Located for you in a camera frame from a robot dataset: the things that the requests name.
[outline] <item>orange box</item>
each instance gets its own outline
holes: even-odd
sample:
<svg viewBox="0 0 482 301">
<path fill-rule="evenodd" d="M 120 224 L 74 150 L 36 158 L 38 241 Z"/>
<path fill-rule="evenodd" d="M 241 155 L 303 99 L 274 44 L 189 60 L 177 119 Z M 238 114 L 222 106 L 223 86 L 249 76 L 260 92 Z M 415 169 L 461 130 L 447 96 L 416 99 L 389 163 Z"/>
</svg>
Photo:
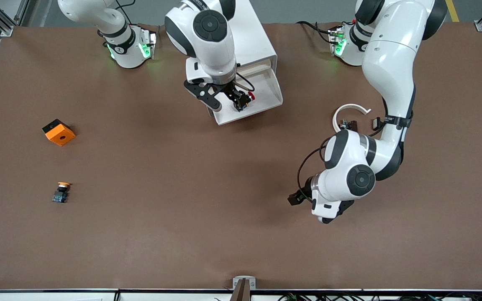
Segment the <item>orange box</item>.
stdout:
<svg viewBox="0 0 482 301">
<path fill-rule="evenodd" d="M 42 128 L 49 141 L 62 146 L 75 138 L 74 132 L 60 120 L 55 119 L 50 124 Z"/>
</svg>

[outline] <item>floor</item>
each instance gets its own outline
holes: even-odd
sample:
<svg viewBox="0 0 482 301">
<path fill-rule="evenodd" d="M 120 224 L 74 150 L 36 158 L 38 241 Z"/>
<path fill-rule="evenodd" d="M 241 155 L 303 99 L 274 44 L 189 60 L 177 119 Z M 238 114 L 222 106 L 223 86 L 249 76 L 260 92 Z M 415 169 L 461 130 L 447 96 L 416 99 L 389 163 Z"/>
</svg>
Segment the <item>floor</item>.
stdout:
<svg viewBox="0 0 482 301">
<path fill-rule="evenodd" d="M 121 4 L 130 0 L 119 0 Z M 482 16 L 482 0 L 453 0 L 461 22 L 473 22 Z M 126 7 L 133 23 L 163 24 L 164 15 L 179 0 L 136 0 Z M 354 0 L 252 0 L 254 10 L 262 23 L 329 22 L 350 20 L 354 17 Z M 57 0 L 37 0 L 29 19 L 30 26 L 85 26 L 67 19 L 59 10 Z"/>
</svg>

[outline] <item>brown tabletop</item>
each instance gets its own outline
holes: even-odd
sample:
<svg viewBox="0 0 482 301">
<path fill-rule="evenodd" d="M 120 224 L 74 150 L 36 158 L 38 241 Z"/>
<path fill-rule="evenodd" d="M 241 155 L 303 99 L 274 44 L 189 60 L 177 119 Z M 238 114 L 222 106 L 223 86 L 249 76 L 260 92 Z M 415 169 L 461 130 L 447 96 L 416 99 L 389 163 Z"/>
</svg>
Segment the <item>brown tabletop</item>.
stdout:
<svg viewBox="0 0 482 301">
<path fill-rule="evenodd" d="M 265 25 L 284 104 L 218 126 L 161 30 L 124 70 L 95 28 L 18 27 L 0 44 L 0 289 L 482 289 L 482 33 L 446 23 L 415 60 L 404 162 L 329 225 L 291 207 L 302 159 L 383 115 L 362 69 L 300 25 Z M 64 147 L 42 127 L 77 133 Z M 301 175 L 320 172 L 309 160 Z M 73 183 L 67 204 L 51 201 Z"/>
</svg>

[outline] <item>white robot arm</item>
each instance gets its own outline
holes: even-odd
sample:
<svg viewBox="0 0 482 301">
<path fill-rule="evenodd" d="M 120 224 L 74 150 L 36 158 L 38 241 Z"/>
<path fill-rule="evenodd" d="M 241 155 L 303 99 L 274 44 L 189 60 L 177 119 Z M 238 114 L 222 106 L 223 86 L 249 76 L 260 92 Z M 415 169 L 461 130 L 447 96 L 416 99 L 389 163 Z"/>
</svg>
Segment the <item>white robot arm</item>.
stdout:
<svg viewBox="0 0 482 301">
<path fill-rule="evenodd" d="M 128 25 L 122 13 L 108 8 L 114 0 L 58 0 L 67 18 L 98 28 L 105 38 L 111 57 L 124 68 L 140 66 L 153 55 L 155 33 L 137 25 Z"/>
<path fill-rule="evenodd" d="M 377 2 L 359 0 L 357 7 L 366 1 Z M 363 55 L 362 70 L 382 95 L 386 116 L 380 139 L 350 130 L 331 137 L 325 150 L 325 170 L 310 177 L 305 187 L 289 196 L 291 204 L 311 197 L 312 214 L 320 222 L 329 223 L 341 215 L 354 200 L 369 194 L 376 181 L 394 175 L 403 161 L 404 139 L 415 98 L 413 63 L 433 5 L 434 0 L 383 1 L 378 15 L 371 16 L 376 20 L 375 28 L 365 52 L 354 43 L 343 44 Z"/>
<path fill-rule="evenodd" d="M 213 111 L 222 108 L 215 98 L 220 92 L 233 101 L 238 111 L 252 100 L 235 88 L 236 85 L 244 87 L 235 81 L 238 65 L 228 24 L 234 14 L 235 0 L 182 0 L 165 16 L 169 39 L 189 57 L 185 65 L 185 87 Z"/>
</svg>

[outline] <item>yellow tape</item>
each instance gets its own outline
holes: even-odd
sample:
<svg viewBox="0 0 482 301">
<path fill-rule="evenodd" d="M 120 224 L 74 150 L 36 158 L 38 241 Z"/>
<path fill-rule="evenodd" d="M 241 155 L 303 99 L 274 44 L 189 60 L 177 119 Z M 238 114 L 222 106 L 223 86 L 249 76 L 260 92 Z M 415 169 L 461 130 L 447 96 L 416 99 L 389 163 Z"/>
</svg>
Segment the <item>yellow tape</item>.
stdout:
<svg viewBox="0 0 482 301">
<path fill-rule="evenodd" d="M 457 10 L 455 10 L 455 6 L 453 5 L 453 0 L 446 0 L 447 10 L 449 11 L 449 15 L 451 16 L 451 21 L 459 22 L 459 16 L 457 16 Z"/>
</svg>

